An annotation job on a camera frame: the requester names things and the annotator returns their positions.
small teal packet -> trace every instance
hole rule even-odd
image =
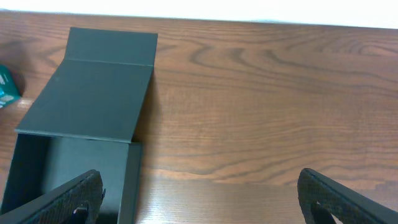
[[[12,80],[9,70],[0,65],[0,108],[20,98],[17,87]]]

brown wooden surface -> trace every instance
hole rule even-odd
[[[304,167],[398,209],[398,30],[130,17],[0,12],[1,191],[70,26],[159,33],[138,223],[303,223]]]

cardboard box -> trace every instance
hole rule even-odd
[[[1,211],[100,171],[97,223],[134,223],[142,145],[132,143],[157,34],[71,28],[67,51],[18,125]]]
[[[0,108],[20,98],[17,87],[12,80],[9,70],[0,65]]]

box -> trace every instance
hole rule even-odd
[[[17,87],[12,80],[9,70],[0,65],[0,108],[20,98]]]
[[[134,223],[142,145],[131,142],[157,34],[71,28],[65,58],[18,125],[2,213],[100,171],[97,223]]]

open box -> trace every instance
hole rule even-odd
[[[97,223],[134,223],[142,145],[133,143],[156,34],[71,28],[63,62],[17,127],[1,212],[95,169]]]

